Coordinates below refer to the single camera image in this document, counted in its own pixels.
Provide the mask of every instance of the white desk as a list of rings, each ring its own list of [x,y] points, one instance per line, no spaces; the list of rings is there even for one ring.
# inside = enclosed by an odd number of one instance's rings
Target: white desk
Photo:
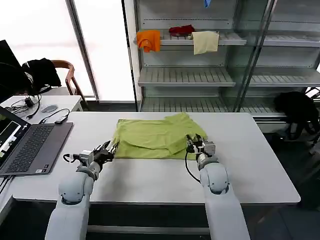
[[[13,96],[9,98],[8,100],[4,101],[1,103],[1,107],[10,107],[13,103],[17,102],[18,100],[23,100],[26,98],[26,96]],[[38,124],[43,118],[51,115],[53,112],[47,112],[43,113],[41,112],[41,109],[45,108],[48,105],[56,104],[58,106],[58,109],[55,111],[58,111],[60,109],[69,109],[70,112],[73,111],[82,111],[82,107],[80,105],[81,97],[78,95],[69,95],[69,96],[62,96],[62,95],[45,95],[42,96],[42,99],[40,101],[40,109],[39,111],[34,115],[33,118],[31,119],[26,119],[25,116],[32,114],[36,108],[37,104],[35,104],[34,107],[32,107],[30,110],[17,114],[17,116],[21,117],[23,120],[29,122],[30,124]],[[66,114],[66,111],[61,111],[54,116],[50,117],[47,119],[46,123],[54,123],[57,119],[62,117],[63,115]],[[0,224],[3,220],[3,218],[6,216],[6,212],[10,210],[10,205],[11,205],[11,200],[12,200],[12,195],[13,195],[13,188],[9,183],[7,184],[5,190],[2,192],[0,195]]]
[[[18,200],[56,201],[61,180],[77,168],[65,153],[92,150],[110,140],[118,119],[163,119],[168,112],[72,112],[71,130],[53,171],[48,175],[16,177],[10,192]],[[301,199],[248,113],[190,113],[216,143],[216,155],[230,175],[242,204],[293,204]],[[195,161],[190,170],[199,176]],[[202,186],[192,179],[183,160],[115,159],[106,163],[94,185],[92,202],[203,203]]]
[[[25,99],[26,96],[12,96],[8,100],[4,101],[3,103],[0,104],[1,107],[10,107],[13,103]],[[31,98],[33,102],[38,102],[38,97],[32,97]],[[79,95],[43,95],[41,96],[41,101],[40,101],[40,109],[39,111],[33,116],[31,119],[27,119],[26,116],[34,113],[38,107],[38,104],[36,103],[34,106],[32,106],[28,111],[18,113],[17,116],[25,120],[26,122],[30,124],[38,124],[43,118],[51,115],[55,111],[58,111],[60,109],[69,109],[70,112],[73,111],[82,111],[82,107],[80,104],[81,101],[81,96]],[[20,101],[19,103],[15,105],[24,105],[24,101]],[[53,112],[41,112],[42,109],[49,105],[57,105],[58,108],[53,111]],[[67,111],[61,111],[54,116],[50,117],[46,123],[54,123],[55,120],[59,119],[60,117],[66,115]]]

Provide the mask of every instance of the green t-shirt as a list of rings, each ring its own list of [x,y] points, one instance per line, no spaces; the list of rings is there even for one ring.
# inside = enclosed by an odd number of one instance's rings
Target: green t-shirt
[[[119,142],[116,158],[131,159],[184,159],[186,135],[206,133],[188,114],[166,116],[164,120],[119,119],[113,143]],[[195,159],[189,154],[188,159]]]

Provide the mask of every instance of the shelf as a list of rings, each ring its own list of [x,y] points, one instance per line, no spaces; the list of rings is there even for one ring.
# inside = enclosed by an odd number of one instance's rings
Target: shelf
[[[247,40],[239,37],[235,32],[220,32],[219,33],[219,46],[225,45],[246,45]],[[161,45],[194,45],[192,39],[187,39],[184,36],[171,36],[168,30],[161,31]]]
[[[312,68],[257,67],[250,87],[320,87],[320,73]]]
[[[233,106],[236,98],[226,98],[224,102],[227,106]],[[274,98],[272,97],[246,97],[240,109],[241,113],[249,113],[253,117],[284,117],[284,113],[278,112],[274,106]]]
[[[229,112],[219,97],[146,97],[142,112]]]
[[[233,87],[224,67],[143,67],[140,87]]]
[[[264,46],[275,47],[320,47],[320,37],[307,34],[268,34]]]

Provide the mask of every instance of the wooden chair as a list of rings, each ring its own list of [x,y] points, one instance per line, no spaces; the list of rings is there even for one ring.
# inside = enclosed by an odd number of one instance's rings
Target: wooden chair
[[[53,63],[54,67],[57,68],[61,68],[61,69],[69,69],[69,72],[66,75],[65,78],[65,84],[66,87],[69,91],[70,95],[80,95],[82,98],[82,103],[84,104],[84,106],[89,110],[89,105],[74,77],[74,72],[75,72],[75,67],[68,61],[64,61],[64,60],[51,60],[51,62]],[[71,82],[74,84],[75,90],[71,87]]]

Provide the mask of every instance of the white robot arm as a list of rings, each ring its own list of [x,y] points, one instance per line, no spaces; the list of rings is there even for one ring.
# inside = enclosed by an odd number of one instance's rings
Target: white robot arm
[[[241,204],[225,167],[215,157],[215,144],[199,135],[195,140],[187,135],[187,142],[187,153],[196,154],[211,239],[250,240]]]
[[[80,165],[59,184],[59,199],[50,216],[45,240],[86,239],[94,181],[98,180],[103,164],[112,162],[116,149],[117,144],[111,145],[108,141],[93,151],[63,156],[70,163],[79,160]]]
[[[196,154],[204,189],[205,210],[212,240],[249,240],[245,218],[225,167],[215,157],[216,146],[187,136],[187,153]],[[110,141],[93,151],[65,154],[67,162],[80,161],[76,172],[60,183],[59,199],[48,223],[45,240],[84,240],[89,219],[90,195],[106,162],[112,162],[118,145]]]

